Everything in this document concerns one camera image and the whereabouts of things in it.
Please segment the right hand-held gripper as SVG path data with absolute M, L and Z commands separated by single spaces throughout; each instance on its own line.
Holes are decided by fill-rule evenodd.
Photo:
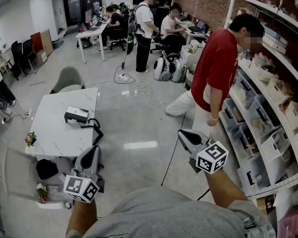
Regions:
M 228 150 L 219 141 L 208 140 L 201 131 L 180 129 L 178 139 L 191 155 L 189 164 L 196 173 L 204 171 L 213 174 L 225 165 Z

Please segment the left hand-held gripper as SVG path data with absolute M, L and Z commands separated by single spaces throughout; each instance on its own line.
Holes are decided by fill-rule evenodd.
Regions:
M 75 201 L 91 203 L 97 193 L 103 193 L 105 179 L 99 175 L 102 168 L 102 153 L 98 145 L 93 145 L 83 151 L 66 175 L 64 193 Z

